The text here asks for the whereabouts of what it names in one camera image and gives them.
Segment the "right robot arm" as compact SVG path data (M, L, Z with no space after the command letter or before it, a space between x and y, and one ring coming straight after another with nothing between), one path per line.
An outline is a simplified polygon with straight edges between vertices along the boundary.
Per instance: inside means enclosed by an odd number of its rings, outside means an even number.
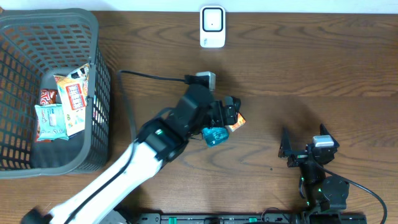
M349 183L335 175L327 176L323 170L335 158L339 146L323 124L320 134L303 150L293 149L288 130L282 130L278 157L286 158L288 167L300 169L299 193L307 202L307 208L290 215L290 223L342 222L340 212L346 209Z

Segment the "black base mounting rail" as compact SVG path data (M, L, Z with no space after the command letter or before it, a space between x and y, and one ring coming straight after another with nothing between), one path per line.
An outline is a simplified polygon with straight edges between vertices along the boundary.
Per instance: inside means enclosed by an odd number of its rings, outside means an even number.
M340 223L367 224L364 215L312 215L302 218L298 214L266 213L265 215L161 215L158 213L143 213L135 221L136 224L304 224L304 223Z

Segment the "grey plastic mesh basket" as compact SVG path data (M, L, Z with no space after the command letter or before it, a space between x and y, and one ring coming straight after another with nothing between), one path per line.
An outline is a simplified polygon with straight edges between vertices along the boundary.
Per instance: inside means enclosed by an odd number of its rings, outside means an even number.
M87 173L108 160L111 77L98 46L97 18L84 9L1 14L1 178ZM42 89L88 65L84 130L69 140L36 141Z

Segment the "orange Kleenex tissue pack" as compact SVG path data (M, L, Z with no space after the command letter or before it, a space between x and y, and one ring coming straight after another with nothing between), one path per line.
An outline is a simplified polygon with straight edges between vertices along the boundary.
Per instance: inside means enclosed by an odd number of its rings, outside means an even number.
M233 125L227 125L228 129L232 132L235 132L238 128L240 128L241 126L245 125L246 120L244 119L244 117L242 116L241 113L238 113L238 119L237 122Z

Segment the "orange white snack bag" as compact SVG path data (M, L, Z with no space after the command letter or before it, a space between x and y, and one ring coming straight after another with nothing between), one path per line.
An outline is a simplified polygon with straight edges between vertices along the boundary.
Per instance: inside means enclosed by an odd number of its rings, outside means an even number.
M85 128L89 71L90 66L84 64L71 71L67 76L53 76L62 102L66 131L69 137Z

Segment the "teal wet wipes pack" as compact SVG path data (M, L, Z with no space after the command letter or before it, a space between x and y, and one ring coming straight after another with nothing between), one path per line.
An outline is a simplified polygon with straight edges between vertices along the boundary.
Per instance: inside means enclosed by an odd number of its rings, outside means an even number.
M35 112L40 126L38 141L69 140L62 104L35 105Z

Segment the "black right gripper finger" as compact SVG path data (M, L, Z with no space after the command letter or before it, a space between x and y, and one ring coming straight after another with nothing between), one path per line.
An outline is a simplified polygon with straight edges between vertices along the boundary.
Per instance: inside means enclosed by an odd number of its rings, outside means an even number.
M325 127L325 125L323 123L320 124L320 135L321 136L326 136L328 135L329 137L331 137L331 139L334 142L334 147L335 148L339 148L340 144L338 143L338 141L330 134L330 132L327 130L327 128Z
M278 157L289 157L292 154L292 146L290 144L289 132L287 128L282 128L282 137L278 152Z

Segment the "white barcode scanner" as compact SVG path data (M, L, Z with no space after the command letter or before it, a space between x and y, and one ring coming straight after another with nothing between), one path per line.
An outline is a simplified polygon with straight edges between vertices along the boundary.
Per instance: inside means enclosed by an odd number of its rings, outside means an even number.
M222 48L226 42L226 11L222 6L200 9L200 46Z

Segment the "red TOP biscuit pack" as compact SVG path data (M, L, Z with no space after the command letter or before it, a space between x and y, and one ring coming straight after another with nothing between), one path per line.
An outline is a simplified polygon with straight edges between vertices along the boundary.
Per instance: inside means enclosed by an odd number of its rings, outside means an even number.
M51 105L56 103L56 95L57 95L57 90L49 90L49 89L42 89L40 91L40 100L39 100L39 105ZM38 138L40 136L40 123L39 119L37 120L37 130L36 130L36 137L35 137L35 142L38 142Z

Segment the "blue Listerine mouthwash bottle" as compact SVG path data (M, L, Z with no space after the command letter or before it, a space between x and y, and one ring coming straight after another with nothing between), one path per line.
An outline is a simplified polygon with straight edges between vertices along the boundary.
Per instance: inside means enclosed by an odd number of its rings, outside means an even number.
M208 147L217 146L229 138L226 128L204 128L201 133Z

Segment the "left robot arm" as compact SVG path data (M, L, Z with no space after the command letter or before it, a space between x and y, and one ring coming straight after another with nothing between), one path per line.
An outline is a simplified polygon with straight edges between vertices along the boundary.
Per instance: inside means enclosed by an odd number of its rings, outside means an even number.
M135 188L177 158L204 128L238 121L239 98L216 100L211 90L191 84L176 107L146 122L121 157L81 192L43 215L33 208L22 223L99 223Z

